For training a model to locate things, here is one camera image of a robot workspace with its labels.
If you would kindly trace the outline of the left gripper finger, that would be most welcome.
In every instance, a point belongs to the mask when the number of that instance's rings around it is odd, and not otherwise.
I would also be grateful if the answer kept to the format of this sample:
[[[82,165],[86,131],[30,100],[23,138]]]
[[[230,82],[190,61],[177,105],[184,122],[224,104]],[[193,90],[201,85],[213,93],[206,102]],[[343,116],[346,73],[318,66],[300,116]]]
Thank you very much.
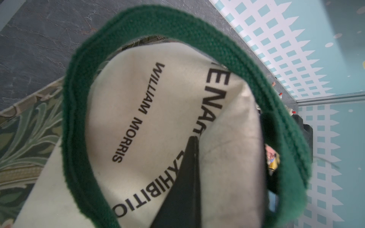
[[[174,185],[157,213],[152,228],[200,228],[201,183],[199,139],[191,136]]]

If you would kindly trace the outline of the light blue pencil sharpener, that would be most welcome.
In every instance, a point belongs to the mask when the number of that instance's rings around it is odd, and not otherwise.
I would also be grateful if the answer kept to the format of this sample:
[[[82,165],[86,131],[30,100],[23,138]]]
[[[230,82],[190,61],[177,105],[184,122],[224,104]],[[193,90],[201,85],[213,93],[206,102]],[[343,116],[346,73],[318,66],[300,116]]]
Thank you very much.
[[[277,207],[277,195],[274,192],[268,190],[268,197],[269,197],[269,210],[271,212],[275,212]]]

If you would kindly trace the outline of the yellow white pencil sharpener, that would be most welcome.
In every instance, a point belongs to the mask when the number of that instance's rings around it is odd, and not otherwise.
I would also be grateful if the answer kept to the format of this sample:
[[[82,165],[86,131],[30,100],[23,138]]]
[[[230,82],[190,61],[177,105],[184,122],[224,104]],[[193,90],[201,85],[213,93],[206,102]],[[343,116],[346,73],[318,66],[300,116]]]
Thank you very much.
[[[277,170],[279,164],[280,164],[280,159],[276,157],[275,159],[270,160],[269,169],[274,172]]]

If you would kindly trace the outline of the peach round pencil sharpener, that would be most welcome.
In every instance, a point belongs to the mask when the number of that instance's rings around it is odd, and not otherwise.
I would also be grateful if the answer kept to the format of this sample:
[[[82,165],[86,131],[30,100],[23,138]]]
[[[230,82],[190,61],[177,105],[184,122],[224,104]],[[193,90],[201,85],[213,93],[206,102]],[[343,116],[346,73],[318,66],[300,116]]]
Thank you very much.
[[[267,163],[268,165],[270,165],[276,159],[276,151],[267,144],[265,144],[265,151],[267,156]]]

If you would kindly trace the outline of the cream canvas tote bag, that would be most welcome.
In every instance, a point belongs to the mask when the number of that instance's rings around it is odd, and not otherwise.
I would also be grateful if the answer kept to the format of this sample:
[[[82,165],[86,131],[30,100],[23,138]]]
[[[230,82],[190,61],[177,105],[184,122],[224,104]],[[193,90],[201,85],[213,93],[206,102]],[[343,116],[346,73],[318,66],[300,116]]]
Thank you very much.
[[[76,51],[62,93],[2,129],[3,228],[151,228],[191,136],[201,228],[279,228],[307,206],[309,146],[265,75],[174,8],[116,15]]]

